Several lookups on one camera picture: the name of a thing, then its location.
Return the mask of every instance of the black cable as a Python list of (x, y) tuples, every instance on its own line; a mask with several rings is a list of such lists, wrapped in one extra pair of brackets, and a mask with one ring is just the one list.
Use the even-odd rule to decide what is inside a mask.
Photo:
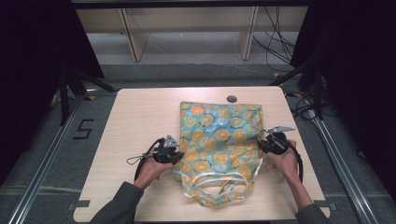
[[(315, 107), (314, 107), (315, 103), (312, 102), (312, 100), (309, 98), (309, 94), (308, 94), (307, 97), (305, 97), (305, 99), (313, 106), (313, 108), (315, 108)], [(325, 103), (323, 103), (323, 104), (320, 104), (319, 106), (320, 106), (320, 108), (325, 108), (325, 107), (331, 106), (331, 104), (328, 103), (328, 102), (325, 102)], [(330, 115), (330, 114), (327, 114), (327, 113), (325, 113), (323, 110), (320, 110), (320, 112), (321, 112), (322, 114), (324, 114), (324, 115), (329, 116), (329, 117), (333, 117), (333, 118), (338, 117), (337, 115)]]
[[(275, 38), (275, 37), (274, 37), (274, 40), (277, 41), (277, 42), (282, 42), (282, 40), (277, 39), (277, 38)], [(290, 43), (290, 42), (287, 41), (287, 40), (286, 40), (285, 44), (286, 44), (286, 45), (289, 45), (289, 46), (292, 47), (292, 48), (295, 48), (295, 45), (292, 44), (292, 43)]]
[[(284, 44), (283, 44), (282, 37), (281, 37), (282, 35), (280, 35), (280, 34), (278, 33), (278, 31), (277, 31), (277, 29), (276, 29), (276, 26), (275, 26), (275, 24), (274, 24), (274, 21), (273, 21), (273, 19), (271, 18), (269, 12), (268, 12), (267, 7), (265, 7), (265, 11), (267, 12), (267, 15), (268, 15), (268, 17), (269, 17), (271, 23), (273, 24), (273, 27), (274, 27), (274, 31), (273, 31), (272, 35), (270, 36), (271, 38), (270, 38), (270, 41), (268, 42), (268, 46), (265, 48), (265, 49), (267, 49), (267, 51), (265, 52), (265, 61), (266, 61), (267, 65), (268, 65), (268, 67), (270, 67), (270, 68), (271, 68), (272, 70), (274, 70), (274, 71), (278, 71), (278, 72), (290, 72), (290, 71), (286, 71), (286, 70), (276, 69), (276, 68), (272, 67), (272, 66), (268, 63), (268, 49), (270, 48), (271, 42), (272, 42), (272, 40), (274, 39), (275, 32), (276, 32), (276, 33), (278, 34), (278, 36), (280, 37), (280, 40), (281, 40), (281, 43), (282, 43), (282, 47), (283, 47), (283, 48), (284, 48)], [(286, 51), (285, 51), (285, 54), (286, 54), (286, 57), (284, 57), (284, 56), (282, 56), (282, 57), (285, 58), (286, 61), (285, 61), (285, 60), (282, 60), (282, 61), (285, 62), (285, 63), (290, 63), (290, 59), (289, 59), (289, 56), (288, 56), (288, 54), (286, 53)]]
[[(300, 110), (300, 109), (302, 109), (302, 108), (309, 108), (309, 107), (314, 108), (313, 102), (309, 99), (309, 96), (310, 96), (310, 94), (304, 93), (304, 94), (303, 94), (303, 98), (297, 103), (296, 108), (295, 108), (294, 110), (297, 110), (297, 111), (298, 111), (298, 110)], [(303, 106), (301, 106), (301, 107), (298, 107), (298, 104), (299, 104), (303, 99), (306, 99), (306, 100), (307, 100), (309, 103), (311, 103), (311, 104), (310, 104), (310, 105), (303, 105)], [(317, 126), (317, 125), (315, 124), (315, 122), (313, 121), (313, 119), (316, 117), (316, 115), (315, 115), (312, 119), (307, 119), (306, 117), (302, 116), (302, 115), (301, 115), (301, 112), (299, 113), (299, 115), (301, 116), (302, 119), (308, 120), (308, 121), (314, 126), (315, 130), (317, 131), (317, 135), (318, 135), (318, 137), (319, 137), (319, 140), (320, 140), (321, 144), (323, 145), (324, 149), (326, 150), (326, 153), (327, 153), (328, 156), (330, 157), (330, 155), (329, 155), (329, 149), (327, 148), (326, 141), (325, 141), (325, 139), (323, 138), (323, 136), (320, 134), (320, 129), (318, 128), (318, 126)]]
[(294, 151), (297, 157), (297, 163), (298, 163), (298, 176), (300, 177), (301, 183), (303, 183), (303, 177), (304, 177), (304, 166), (303, 166), (303, 160), (301, 159), (300, 153), (298, 153), (297, 148), (294, 147), (292, 144), (289, 144), (289, 147)]
[[(322, 96), (322, 99), (324, 100), (322, 107), (327, 107), (327, 106), (332, 107), (331, 97), (327, 93), (327, 91), (328, 91), (327, 88), (325, 88), (323, 85), (327, 85), (326, 80), (322, 81), (322, 92), (323, 93), (321, 94), (321, 96)], [(328, 117), (332, 117), (332, 118), (339, 117), (337, 111), (334, 108), (332, 108), (333, 114), (328, 114), (325, 111), (321, 111), (321, 112), (322, 112), (322, 114), (324, 114)]]
[[(134, 165), (134, 164), (136, 164), (138, 161), (141, 161), (143, 158), (146, 159), (146, 158), (149, 156), (149, 153), (150, 153), (151, 149), (152, 149), (157, 143), (161, 143), (162, 140), (163, 140), (163, 138), (157, 139), (157, 141), (155, 141), (155, 142), (151, 145), (151, 147), (148, 149), (148, 151), (147, 151), (146, 153), (144, 153), (142, 156), (135, 156), (135, 157), (128, 158), (128, 159), (126, 160), (126, 162), (127, 162), (128, 164), (130, 164), (130, 165)], [(134, 161), (134, 162), (132, 162), (132, 163), (129, 162), (129, 160), (131, 160), (131, 159), (136, 159), (136, 158), (138, 158), (136, 161)]]
[(304, 120), (309, 120), (309, 119), (314, 119), (316, 117), (316, 115), (313, 118), (307, 118), (306, 116), (304, 116), (304, 113), (308, 110), (311, 110), (314, 108), (313, 105), (303, 105), (301, 107), (298, 107), (299, 103), (305, 99), (305, 96), (303, 94), (303, 98), (299, 100), (299, 102), (297, 102), (297, 105), (295, 106), (295, 109), (291, 109), (291, 113), (295, 113), (295, 115), (293, 115), (294, 118), (296, 118), (297, 116), (300, 116), (302, 119)]
[(271, 23), (272, 23), (272, 25), (273, 25), (273, 27), (274, 27), (274, 32), (276, 32), (276, 34), (277, 34), (277, 35), (279, 36), (279, 38), (280, 38), (280, 42), (282, 43), (282, 48), (283, 48), (283, 50), (284, 50), (284, 52), (285, 52), (285, 54), (286, 54), (286, 57), (289, 59), (289, 55), (290, 55), (290, 57), (291, 57), (291, 53), (290, 53), (288, 47), (286, 46), (286, 43), (285, 43), (285, 42), (288, 42), (289, 44), (291, 44), (291, 43), (290, 43), (288, 40), (286, 40), (286, 39), (283, 37), (283, 35), (281, 34), (281, 32), (280, 32), (280, 22), (279, 22), (280, 7), (276, 7), (276, 23), (274, 23), (273, 19), (271, 18), (270, 14), (269, 14), (269, 12), (268, 12), (267, 7), (265, 8), (265, 11), (267, 12), (268, 18), (270, 19), (270, 21), (271, 21)]
[(281, 55), (280, 53), (274, 51), (273, 49), (269, 49), (268, 47), (266, 47), (262, 42), (260, 42), (256, 36), (253, 36), (253, 39), (256, 40), (256, 42), (265, 50), (269, 51), (270, 53), (272, 53), (274, 56), (276, 56), (278, 59), (282, 60), (284, 63), (289, 63), (287, 61), (288, 58), (286, 58), (285, 56)]

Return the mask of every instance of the gray floor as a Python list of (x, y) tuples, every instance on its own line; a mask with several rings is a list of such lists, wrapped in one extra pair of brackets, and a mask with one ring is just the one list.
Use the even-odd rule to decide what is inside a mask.
[[(269, 41), (265, 34), (255, 36), (265, 45)], [(284, 36), (293, 42), (297, 34), (285, 33)], [(139, 63), (132, 62), (124, 35), (89, 35), (89, 38), (102, 65), (106, 82), (118, 88), (263, 86), (268, 85), (273, 80), (273, 74), (277, 73), (266, 66), (267, 54), (256, 42), (253, 42), (249, 60), (242, 61), (236, 34), (233, 33), (153, 34), (148, 39)], [(273, 48), (283, 50), (279, 45)], [(268, 63), (277, 69), (291, 69), (270, 54)], [(297, 80), (298, 77), (291, 79), (283, 89), (286, 92), (296, 91)], [(90, 84), (87, 84), (87, 89), (92, 90), (90, 95), (94, 95), (94, 98), (83, 101), (78, 109), (25, 223), (74, 223), (73, 204), (78, 200), (116, 98), (115, 93), (95, 91), (98, 88)], [(287, 97), (287, 101), (294, 108), (300, 98)], [(331, 116), (334, 115), (333, 108), (326, 108), (325, 114), (326, 126), (379, 223), (394, 223), (395, 202), (387, 194), (370, 164), (356, 155), (359, 150), (356, 142), (341, 119)], [(90, 128), (92, 132), (88, 139), (76, 140), (74, 137), (81, 136), (77, 129), (83, 119), (93, 119), (84, 123), (84, 128)], [(56, 101), (32, 140), (30, 149), (21, 155), (1, 188), (0, 223), (7, 222), (31, 182), (59, 129), (60, 120), (60, 103)], [(359, 223), (359, 216), (354, 212), (354, 206), (332, 168), (332, 162), (315, 126), (301, 117), (296, 117), (295, 121), (325, 198), (336, 207), (332, 210), (330, 221)]]

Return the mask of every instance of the plastic bag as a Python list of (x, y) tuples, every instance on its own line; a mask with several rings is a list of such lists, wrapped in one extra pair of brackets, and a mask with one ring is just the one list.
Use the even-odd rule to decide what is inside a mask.
[(262, 165), (260, 105), (182, 102), (180, 151), (173, 176), (201, 206), (245, 199)]

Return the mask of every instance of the wire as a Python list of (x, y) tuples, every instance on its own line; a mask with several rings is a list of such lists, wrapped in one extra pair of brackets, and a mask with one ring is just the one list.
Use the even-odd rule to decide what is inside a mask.
[[(138, 161), (145, 161), (145, 160), (149, 157), (149, 153), (150, 153), (150, 151), (154, 148), (154, 146), (155, 146), (157, 143), (160, 143), (162, 140), (163, 140), (163, 138), (157, 139), (157, 141), (155, 141), (155, 142), (151, 145), (151, 147), (148, 148), (147, 152), (146, 152), (146, 153), (143, 153), (142, 156), (135, 156), (135, 157), (128, 158), (128, 159), (126, 160), (126, 162), (127, 162), (128, 164), (130, 164), (130, 165), (134, 165), (134, 164), (137, 163)], [(131, 159), (136, 159), (136, 158), (138, 158), (138, 159), (137, 159), (136, 161), (134, 161), (133, 163), (130, 163), (130, 162), (129, 162), (129, 160), (131, 160)]]
[(308, 118), (308, 117), (304, 116), (304, 113), (305, 113), (306, 111), (309, 111), (309, 110), (311, 110), (311, 109), (314, 109), (314, 106), (313, 106), (313, 105), (303, 105), (303, 106), (301, 106), (301, 107), (298, 107), (298, 105), (300, 104), (300, 102), (301, 102), (302, 100), (304, 100), (304, 99), (306, 99), (305, 94), (303, 94), (303, 97), (299, 100), (299, 102), (297, 102), (295, 108), (294, 108), (294, 109), (291, 109), (290, 111), (291, 111), (291, 113), (293, 113), (293, 114), (295, 113), (295, 115), (293, 115), (294, 118), (300, 116), (300, 117), (301, 117), (302, 119), (304, 119), (304, 120), (314, 119), (314, 118), (316, 117), (316, 115), (315, 115), (313, 118)]
[[(277, 41), (277, 42), (282, 42), (282, 40), (277, 39), (277, 38), (275, 38), (275, 37), (274, 37), (274, 40)], [(290, 42), (287, 41), (287, 40), (284, 42), (284, 44), (289, 45), (289, 46), (292, 47), (292, 48), (295, 48), (295, 45), (292, 44), (292, 43), (290, 43)]]
[(270, 51), (270, 53), (272, 53), (274, 56), (276, 56), (278, 59), (282, 60), (285, 63), (290, 63), (290, 61), (288, 61), (288, 58), (283, 56), (282, 54), (274, 51), (273, 49), (269, 49), (268, 47), (264, 46), (264, 44), (262, 44), (262, 42), (260, 42), (256, 36), (253, 36), (253, 39), (256, 40), (256, 42), (265, 50)]
[(165, 54), (165, 51), (163, 51), (162, 49), (160, 49), (160, 47), (158, 47), (155, 43), (154, 43), (154, 41), (152, 41), (151, 39), (150, 39), (150, 41), (149, 41), (152, 45), (154, 45), (154, 47), (156, 48), (156, 49), (158, 49), (160, 52), (162, 52), (163, 54)]
[(271, 68), (271, 69), (273, 69), (273, 70), (275, 70), (275, 71), (279, 71), (279, 72), (290, 72), (290, 71), (285, 71), (285, 70), (279, 70), (279, 69), (275, 69), (274, 67), (272, 67), (269, 63), (268, 63), (268, 49), (270, 48), (270, 46), (271, 46), (271, 42), (272, 42), (272, 40), (273, 39), (275, 39), (274, 38), (274, 35), (275, 35), (275, 33), (277, 33), (277, 35), (279, 36), (279, 41), (282, 43), (282, 48), (283, 48), (283, 50), (284, 50), (284, 52), (285, 52), (285, 55), (286, 55), (286, 62), (285, 63), (290, 63), (290, 58), (289, 58), (289, 55), (290, 55), (290, 57), (291, 57), (291, 53), (290, 53), (290, 51), (289, 51), (289, 49), (288, 49), (288, 47), (286, 46), (286, 44), (285, 44), (285, 39), (283, 38), (283, 36), (282, 36), (282, 34), (280, 33), (280, 24), (279, 24), (279, 12), (280, 12), (280, 9), (279, 9), (279, 7), (276, 7), (276, 23), (274, 23), (274, 21), (273, 21), (273, 19), (272, 19), (272, 17), (271, 17), (271, 15), (270, 15), (270, 13), (268, 12), (268, 8), (267, 7), (265, 7), (265, 11), (267, 12), (267, 15), (268, 15), (268, 18), (270, 19), (270, 21), (271, 21), (271, 23), (272, 23), (272, 25), (273, 25), (273, 27), (274, 27), (274, 31), (273, 31), (273, 33), (272, 33), (272, 35), (270, 35), (270, 41), (268, 42), (268, 46), (265, 48), (265, 49), (267, 49), (267, 51), (266, 51), (266, 53), (265, 53), (265, 61), (267, 62), (267, 65)]

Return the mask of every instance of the light wood table surface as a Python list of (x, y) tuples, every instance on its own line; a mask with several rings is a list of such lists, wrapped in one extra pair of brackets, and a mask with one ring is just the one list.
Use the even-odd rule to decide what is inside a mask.
[[(279, 87), (212, 87), (125, 89), (118, 93), (101, 142), (92, 162), (80, 201), (89, 207), (77, 207), (74, 219), (87, 222), (108, 203), (123, 181), (133, 183), (136, 165), (126, 160), (146, 152), (158, 138), (171, 134), (180, 139), (180, 102), (193, 101), (229, 104), (227, 96), (237, 97), (237, 104), (262, 105), (263, 127), (296, 127), (289, 106)], [(286, 132), (297, 142), (304, 162), (304, 185), (313, 200), (324, 201), (322, 190), (306, 154), (301, 136)], [(329, 208), (322, 208), (330, 215)], [(137, 206), (136, 222), (224, 221), (295, 219), (297, 207), (281, 173), (264, 164), (255, 181), (253, 193), (244, 201), (218, 209), (205, 208), (183, 195), (181, 184), (167, 171), (154, 181)]]

